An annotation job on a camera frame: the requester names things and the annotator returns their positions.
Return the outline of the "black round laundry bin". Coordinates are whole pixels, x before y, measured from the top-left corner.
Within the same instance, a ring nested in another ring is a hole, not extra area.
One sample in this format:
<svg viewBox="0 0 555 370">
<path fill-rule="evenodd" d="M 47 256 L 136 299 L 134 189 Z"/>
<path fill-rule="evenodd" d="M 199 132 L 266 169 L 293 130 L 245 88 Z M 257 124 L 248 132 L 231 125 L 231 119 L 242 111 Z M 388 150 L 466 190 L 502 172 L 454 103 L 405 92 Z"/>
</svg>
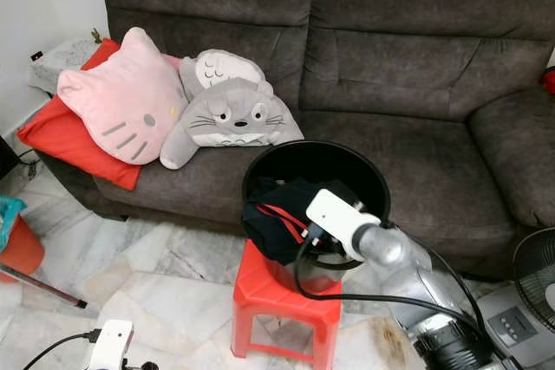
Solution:
<svg viewBox="0 0 555 370">
<path fill-rule="evenodd" d="M 391 191 L 380 171 L 360 153 L 336 143 L 297 140 L 267 149 L 247 168 L 242 184 L 245 201 L 247 192 L 253 191 L 262 177 L 306 179 L 316 183 L 340 180 L 356 193 L 357 203 L 349 204 L 359 211 L 380 219 L 391 211 Z M 346 255 L 341 244 L 329 236 L 314 240 L 304 255 L 297 252 L 293 263 L 270 262 L 275 268 L 272 274 L 285 287 L 302 287 L 309 292 L 328 291 L 346 272 L 360 267 L 360 262 Z"/>
</svg>

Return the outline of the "black shirt with red trim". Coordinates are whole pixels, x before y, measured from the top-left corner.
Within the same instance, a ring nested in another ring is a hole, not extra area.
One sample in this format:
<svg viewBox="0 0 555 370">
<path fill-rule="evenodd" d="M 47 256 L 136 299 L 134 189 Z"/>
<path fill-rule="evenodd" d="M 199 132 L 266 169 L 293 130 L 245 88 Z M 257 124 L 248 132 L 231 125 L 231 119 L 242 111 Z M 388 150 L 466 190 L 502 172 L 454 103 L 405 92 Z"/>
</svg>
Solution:
<svg viewBox="0 0 555 370">
<path fill-rule="evenodd" d="M 316 183 L 306 179 L 262 177 L 257 187 L 247 192 L 242 209 L 245 234 L 262 255 L 281 264 L 297 259 L 298 249 L 304 243 L 303 231 L 310 226 L 306 208 L 322 189 L 348 203 L 358 201 L 356 193 L 340 180 Z"/>
</svg>

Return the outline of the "red plastic stool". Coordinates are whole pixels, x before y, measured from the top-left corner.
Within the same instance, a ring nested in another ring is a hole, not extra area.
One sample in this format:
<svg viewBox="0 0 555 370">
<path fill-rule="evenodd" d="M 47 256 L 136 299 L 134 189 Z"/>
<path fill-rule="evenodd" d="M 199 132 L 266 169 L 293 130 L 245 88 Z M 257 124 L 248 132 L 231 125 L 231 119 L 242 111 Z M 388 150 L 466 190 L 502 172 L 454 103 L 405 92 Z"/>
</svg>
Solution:
<svg viewBox="0 0 555 370">
<path fill-rule="evenodd" d="M 332 370 L 343 303 L 305 298 L 285 287 L 272 274 L 274 269 L 253 243 L 245 243 L 233 284 L 231 353 L 244 359 L 251 351 L 257 351 L 308 362 L 313 370 Z M 253 343 L 253 322 L 258 315 L 272 315 L 308 326 L 312 329 L 312 354 Z"/>
</svg>

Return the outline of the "dark grey fabric sofa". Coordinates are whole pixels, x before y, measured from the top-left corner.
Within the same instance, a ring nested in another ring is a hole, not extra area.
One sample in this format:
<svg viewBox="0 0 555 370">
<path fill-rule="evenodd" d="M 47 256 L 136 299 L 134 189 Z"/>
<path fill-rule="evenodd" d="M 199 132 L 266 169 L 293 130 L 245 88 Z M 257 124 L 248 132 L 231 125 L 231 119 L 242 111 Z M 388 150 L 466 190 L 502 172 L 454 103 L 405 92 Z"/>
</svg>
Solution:
<svg viewBox="0 0 555 370">
<path fill-rule="evenodd" d="M 453 263 L 555 227 L 555 0 L 104 0 L 163 52 L 257 63 L 310 140 L 368 157 Z"/>
</svg>

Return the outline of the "red bucket with teal bag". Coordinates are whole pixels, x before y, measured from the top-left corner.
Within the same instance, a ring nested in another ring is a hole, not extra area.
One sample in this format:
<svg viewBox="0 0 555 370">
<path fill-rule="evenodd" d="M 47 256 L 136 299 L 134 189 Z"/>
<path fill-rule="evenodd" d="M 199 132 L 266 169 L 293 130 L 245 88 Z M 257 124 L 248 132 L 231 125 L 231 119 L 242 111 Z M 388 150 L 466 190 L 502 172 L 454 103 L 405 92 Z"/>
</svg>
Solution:
<svg viewBox="0 0 555 370">
<path fill-rule="evenodd" d="M 45 250 L 39 236 L 23 218 L 23 200 L 0 197 L 0 264 L 31 275 L 42 263 Z"/>
</svg>

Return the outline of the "grey standing fan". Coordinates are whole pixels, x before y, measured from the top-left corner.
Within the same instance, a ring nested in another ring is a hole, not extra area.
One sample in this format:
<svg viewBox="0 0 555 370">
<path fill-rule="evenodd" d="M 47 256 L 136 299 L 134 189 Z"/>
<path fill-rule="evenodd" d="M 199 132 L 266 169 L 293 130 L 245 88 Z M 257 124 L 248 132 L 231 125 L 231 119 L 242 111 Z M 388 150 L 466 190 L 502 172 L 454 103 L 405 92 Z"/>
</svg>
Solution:
<svg viewBox="0 0 555 370">
<path fill-rule="evenodd" d="M 479 299 L 496 345 L 521 366 L 555 359 L 555 227 L 517 244 L 511 287 Z"/>
</svg>

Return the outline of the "grey totoro plush pillow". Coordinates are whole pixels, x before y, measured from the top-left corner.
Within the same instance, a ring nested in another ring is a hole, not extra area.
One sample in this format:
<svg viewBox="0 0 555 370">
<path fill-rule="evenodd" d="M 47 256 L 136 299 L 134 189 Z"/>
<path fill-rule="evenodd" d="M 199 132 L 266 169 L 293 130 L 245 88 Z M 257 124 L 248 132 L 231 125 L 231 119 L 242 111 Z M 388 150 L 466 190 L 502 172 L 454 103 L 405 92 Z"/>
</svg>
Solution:
<svg viewBox="0 0 555 370">
<path fill-rule="evenodd" d="M 292 110 L 253 61 L 227 50 L 203 50 L 182 58 L 179 77 L 187 106 L 160 153 L 160 163 L 171 171 L 201 147 L 276 146 L 304 138 Z"/>
</svg>

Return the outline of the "red cushion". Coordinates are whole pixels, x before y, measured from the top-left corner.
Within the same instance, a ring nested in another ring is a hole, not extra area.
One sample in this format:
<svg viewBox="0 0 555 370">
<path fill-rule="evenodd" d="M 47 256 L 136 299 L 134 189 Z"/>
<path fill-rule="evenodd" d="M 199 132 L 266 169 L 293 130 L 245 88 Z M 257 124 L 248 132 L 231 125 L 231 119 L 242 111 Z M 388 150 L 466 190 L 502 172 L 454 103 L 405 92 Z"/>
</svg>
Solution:
<svg viewBox="0 0 555 370">
<path fill-rule="evenodd" d="M 36 151 L 71 164 L 80 171 L 133 191 L 142 171 L 103 152 L 92 140 L 81 118 L 58 96 L 51 98 L 16 136 Z"/>
</svg>

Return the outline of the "side table with lace cloth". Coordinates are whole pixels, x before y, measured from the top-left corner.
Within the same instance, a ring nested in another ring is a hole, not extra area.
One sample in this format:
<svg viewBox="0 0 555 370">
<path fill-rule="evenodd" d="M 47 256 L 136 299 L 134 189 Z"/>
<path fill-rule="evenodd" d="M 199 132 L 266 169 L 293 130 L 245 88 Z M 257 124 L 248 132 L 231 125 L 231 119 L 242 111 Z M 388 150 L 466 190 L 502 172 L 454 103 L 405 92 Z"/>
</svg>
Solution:
<svg viewBox="0 0 555 370">
<path fill-rule="evenodd" d="M 61 42 L 55 48 L 39 50 L 31 55 L 27 70 L 27 84 L 53 97 L 60 73 L 66 69 L 80 69 L 100 47 L 93 37 L 78 37 Z"/>
</svg>

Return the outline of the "pink cat face pillow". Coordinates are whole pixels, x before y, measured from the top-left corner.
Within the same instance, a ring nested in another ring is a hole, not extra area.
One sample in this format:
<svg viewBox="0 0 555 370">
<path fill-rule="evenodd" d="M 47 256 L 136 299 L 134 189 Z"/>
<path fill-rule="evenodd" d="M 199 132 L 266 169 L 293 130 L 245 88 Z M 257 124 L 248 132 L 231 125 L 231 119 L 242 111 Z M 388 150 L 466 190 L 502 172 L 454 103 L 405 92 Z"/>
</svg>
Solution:
<svg viewBox="0 0 555 370">
<path fill-rule="evenodd" d="M 63 70 L 56 96 L 81 118 L 103 152 L 130 165 L 159 158 L 187 106 L 177 65 L 145 29 L 131 27 L 108 59 Z"/>
</svg>

